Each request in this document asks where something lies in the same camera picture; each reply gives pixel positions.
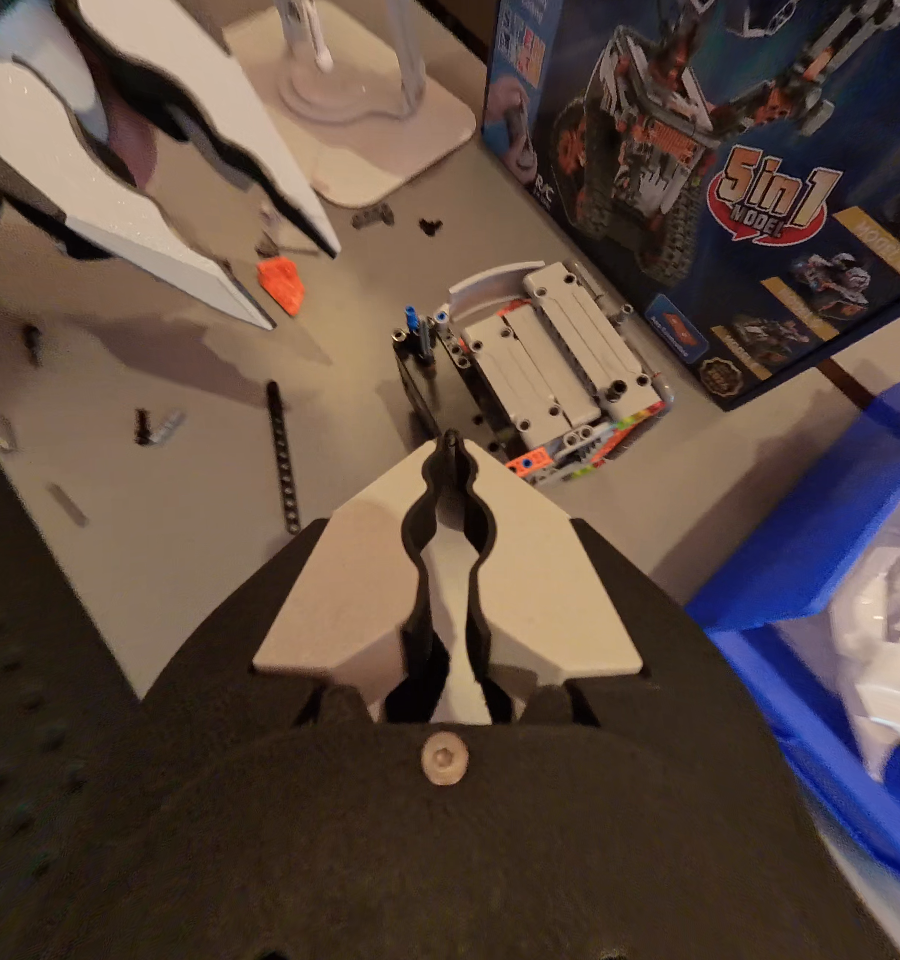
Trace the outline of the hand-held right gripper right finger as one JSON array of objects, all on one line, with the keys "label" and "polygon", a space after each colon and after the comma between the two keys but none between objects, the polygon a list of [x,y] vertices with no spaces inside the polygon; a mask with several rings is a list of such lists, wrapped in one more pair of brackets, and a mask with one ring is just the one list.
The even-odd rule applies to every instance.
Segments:
[{"label": "hand-held right gripper right finger", "polygon": [[644,661],[574,520],[473,441],[456,442],[468,576],[465,641],[493,721],[567,681],[638,675]]}]

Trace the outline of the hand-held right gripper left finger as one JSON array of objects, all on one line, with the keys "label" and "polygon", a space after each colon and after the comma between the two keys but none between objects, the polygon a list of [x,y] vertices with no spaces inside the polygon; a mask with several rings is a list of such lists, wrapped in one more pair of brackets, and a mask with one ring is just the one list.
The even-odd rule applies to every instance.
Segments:
[{"label": "hand-held right gripper left finger", "polygon": [[258,673],[354,688],[388,721],[430,721],[444,689],[425,551],[444,487],[431,440],[326,521],[252,660]]}]

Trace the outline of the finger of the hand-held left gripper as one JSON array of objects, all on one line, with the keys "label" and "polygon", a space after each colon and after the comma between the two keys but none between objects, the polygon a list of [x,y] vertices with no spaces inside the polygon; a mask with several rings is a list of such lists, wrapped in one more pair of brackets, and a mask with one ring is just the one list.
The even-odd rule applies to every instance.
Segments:
[{"label": "finger of the hand-held left gripper", "polygon": [[189,246],[157,203],[95,154],[72,111],[41,78],[5,61],[0,192],[222,314],[275,329],[227,263]]},{"label": "finger of the hand-held left gripper", "polygon": [[77,1],[74,25],[119,96],[171,138],[198,132],[218,163],[260,186],[330,258],[325,210],[222,32],[179,2]]}]

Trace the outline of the grey building block model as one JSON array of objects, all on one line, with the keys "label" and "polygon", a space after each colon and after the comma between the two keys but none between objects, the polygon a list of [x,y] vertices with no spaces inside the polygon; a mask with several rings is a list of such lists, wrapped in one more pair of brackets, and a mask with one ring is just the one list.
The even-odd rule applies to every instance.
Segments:
[{"label": "grey building block model", "polygon": [[665,376],[624,338],[634,308],[574,260],[468,276],[430,313],[435,370],[397,355],[423,431],[456,428],[530,486],[621,456],[672,410]]}]

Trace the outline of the person's left hand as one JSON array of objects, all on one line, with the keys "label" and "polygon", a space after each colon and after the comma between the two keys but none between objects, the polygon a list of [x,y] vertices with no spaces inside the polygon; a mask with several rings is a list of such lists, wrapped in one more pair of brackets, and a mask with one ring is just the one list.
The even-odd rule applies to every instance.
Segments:
[{"label": "person's left hand", "polygon": [[154,126],[112,86],[102,85],[100,96],[108,123],[109,146],[125,164],[133,184],[145,189],[157,165]]}]

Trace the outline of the black beam with holes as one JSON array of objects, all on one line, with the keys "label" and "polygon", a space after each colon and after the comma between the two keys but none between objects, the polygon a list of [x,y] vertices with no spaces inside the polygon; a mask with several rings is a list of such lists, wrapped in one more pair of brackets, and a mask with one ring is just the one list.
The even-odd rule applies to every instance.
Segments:
[{"label": "black beam with holes", "polygon": [[280,507],[285,529],[290,537],[296,537],[302,528],[296,485],[290,460],[288,432],[284,404],[279,385],[274,380],[265,384],[266,410],[269,419]]}]

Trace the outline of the white book stand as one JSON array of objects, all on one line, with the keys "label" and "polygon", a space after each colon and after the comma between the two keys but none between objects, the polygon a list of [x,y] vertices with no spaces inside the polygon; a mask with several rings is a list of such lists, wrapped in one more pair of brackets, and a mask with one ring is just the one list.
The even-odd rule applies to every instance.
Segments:
[{"label": "white book stand", "polygon": [[224,38],[312,189],[369,207],[474,135],[473,110],[432,76],[419,3],[272,2]]}]

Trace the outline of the orange wedge panel piece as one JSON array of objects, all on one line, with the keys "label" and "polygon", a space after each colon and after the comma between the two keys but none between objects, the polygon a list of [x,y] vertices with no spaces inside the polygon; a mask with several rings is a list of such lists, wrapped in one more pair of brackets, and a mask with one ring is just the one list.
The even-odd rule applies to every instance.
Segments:
[{"label": "orange wedge panel piece", "polygon": [[260,260],[256,265],[257,281],[289,317],[297,317],[306,291],[295,263],[285,256]]}]

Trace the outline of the blue bin with plastic bags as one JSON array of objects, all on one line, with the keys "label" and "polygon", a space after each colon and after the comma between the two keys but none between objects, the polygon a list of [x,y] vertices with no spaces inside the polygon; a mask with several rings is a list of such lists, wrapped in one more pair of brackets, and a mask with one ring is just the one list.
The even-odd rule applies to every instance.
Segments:
[{"label": "blue bin with plastic bags", "polygon": [[782,627],[821,615],[900,506],[900,382],[880,393],[699,590],[687,613],[744,681],[801,785],[900,882],[900,759],[864,769],[823,659]]}]

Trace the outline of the toy kit cardboard box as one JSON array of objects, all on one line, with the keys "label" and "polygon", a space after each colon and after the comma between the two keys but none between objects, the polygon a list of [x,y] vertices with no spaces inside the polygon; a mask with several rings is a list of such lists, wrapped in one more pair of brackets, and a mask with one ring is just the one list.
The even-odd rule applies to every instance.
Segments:
[{"label": "toy kit cardboard box", "polygon": [[482,135],[723,410],[900,317],[900,1],[497,2]]}]

